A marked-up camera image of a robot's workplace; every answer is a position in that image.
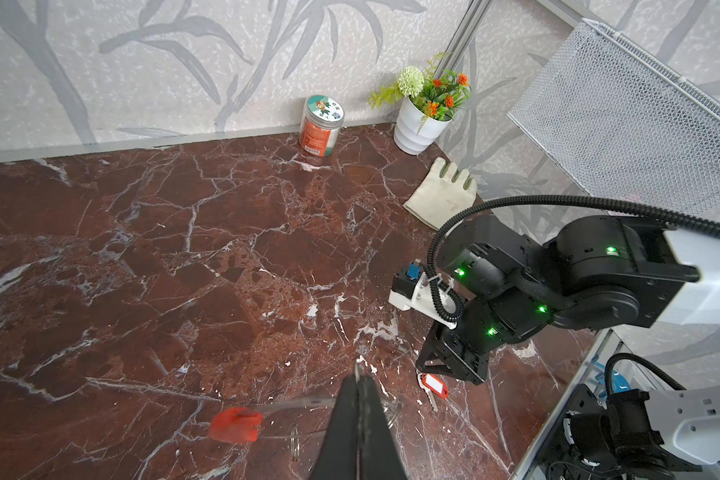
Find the metal keyring with red handle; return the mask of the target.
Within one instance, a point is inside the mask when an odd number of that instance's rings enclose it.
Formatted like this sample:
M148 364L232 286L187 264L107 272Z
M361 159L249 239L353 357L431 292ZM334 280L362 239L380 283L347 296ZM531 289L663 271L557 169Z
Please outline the metal keyring with red handle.
M355 376L357 385L361 376L369 376L359 364L354 365L349 375ZM210 437L224 443L254 442L262 437L259 433L259 427L264 413L295 408L320 407L330 407L333 412L337 396L332 398L310 397L257 407L229 408L217 414L211 421Z

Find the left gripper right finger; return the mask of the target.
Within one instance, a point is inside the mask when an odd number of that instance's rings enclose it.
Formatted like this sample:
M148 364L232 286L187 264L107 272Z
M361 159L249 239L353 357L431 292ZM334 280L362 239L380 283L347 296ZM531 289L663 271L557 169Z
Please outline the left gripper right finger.
M359 479L406 479L378 388L370 376L359 378L358 401Z

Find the key with red tag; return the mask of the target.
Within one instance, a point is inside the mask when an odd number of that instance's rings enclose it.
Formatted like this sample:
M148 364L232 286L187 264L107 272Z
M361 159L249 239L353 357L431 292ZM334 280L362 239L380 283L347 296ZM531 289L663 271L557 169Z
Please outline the key with red tag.
M446 383L439 377L429 373L418 373L417 382L419 387L425 392L432 410L439 411L439 400L447 400L449 389Z

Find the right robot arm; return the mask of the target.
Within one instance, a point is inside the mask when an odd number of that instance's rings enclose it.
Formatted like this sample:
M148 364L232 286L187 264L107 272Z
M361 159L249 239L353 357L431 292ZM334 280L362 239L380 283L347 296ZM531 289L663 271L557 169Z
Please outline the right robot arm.
M588 216L545 244L494 216L451 228L422 274L441 306L416 365L473 384L490 354L548 326L605 330L720 323L720 233L644 217ZM562 436L575 460L604 476L671 479L720 462L720 386L617 391L595 411L568 411Z

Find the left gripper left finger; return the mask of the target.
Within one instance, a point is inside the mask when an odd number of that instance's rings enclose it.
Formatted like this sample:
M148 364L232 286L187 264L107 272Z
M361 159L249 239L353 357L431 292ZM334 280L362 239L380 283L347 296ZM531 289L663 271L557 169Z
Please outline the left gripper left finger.
M336 397L323 443L310 479L357 479L359 389L354 375L347 376Z

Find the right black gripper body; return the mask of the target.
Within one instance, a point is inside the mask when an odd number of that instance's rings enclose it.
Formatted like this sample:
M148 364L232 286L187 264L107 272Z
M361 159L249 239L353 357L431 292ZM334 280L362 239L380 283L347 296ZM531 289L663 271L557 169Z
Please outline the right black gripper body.
M503 344L504 332L496 326L458 332L433 322L415 365L421 373L481 385L488 380L490 353Z

